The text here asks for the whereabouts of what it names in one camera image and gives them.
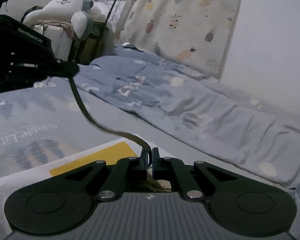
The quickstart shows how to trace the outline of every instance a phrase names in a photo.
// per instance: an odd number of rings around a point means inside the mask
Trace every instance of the white plush toy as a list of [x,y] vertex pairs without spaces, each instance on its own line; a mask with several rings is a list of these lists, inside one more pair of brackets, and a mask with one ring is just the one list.
[[31,27],[38,20],[58,20],[71,23],[79,39],[85,39],[92,30],[89,13],[92,0],[52,0],[43,9],[30,12],[23,24]]

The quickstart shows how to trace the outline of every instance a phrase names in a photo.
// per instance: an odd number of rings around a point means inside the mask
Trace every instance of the yellow rectangle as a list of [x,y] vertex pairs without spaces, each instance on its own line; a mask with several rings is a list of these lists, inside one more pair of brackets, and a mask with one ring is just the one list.
[[137,155],[126,142],[120,142],[101,151],[92,153],[73,162],[54,168],[50,171],[50,174],[54,177],[97,160],[104,160],[106,161],[107,165],[112,165],[116,164],[117,161],[122,158],[131,156]]

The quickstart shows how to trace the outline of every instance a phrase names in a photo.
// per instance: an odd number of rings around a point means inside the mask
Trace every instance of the silver screw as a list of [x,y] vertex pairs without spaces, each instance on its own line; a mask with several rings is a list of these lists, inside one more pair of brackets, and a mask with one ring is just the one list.
[[107,199],[112,198],[114,196],[114,192],[111,190],[104,190],[99,193],[99,197]]
[[198,191],[198,190],[190,190],[190,191],[187,192],[187,196],[189,198],[192,198],[192,199],[194,199],[194,198],[201,198],[202,195],[203,195],[202,192]]

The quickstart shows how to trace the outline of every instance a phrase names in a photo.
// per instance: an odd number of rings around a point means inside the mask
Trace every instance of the gray ribbed surface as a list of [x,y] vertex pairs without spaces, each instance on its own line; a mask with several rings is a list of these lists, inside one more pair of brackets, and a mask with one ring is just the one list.
[[231,233],[210,218],[200,203],[173,193],[124,193],[99,204],[87,222],[71,232],[50,237],[13,233],[7,240],[291,240],[287,234],[251,238]]

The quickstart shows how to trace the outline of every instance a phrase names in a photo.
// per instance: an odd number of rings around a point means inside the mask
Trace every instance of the red pineapple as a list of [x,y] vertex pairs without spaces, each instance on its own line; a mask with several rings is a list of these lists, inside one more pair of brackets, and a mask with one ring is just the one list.
[[150,33],[152,31],[152,28],[153,28],[153,20],[151,19],[150,22],[146,26],[145,32]]

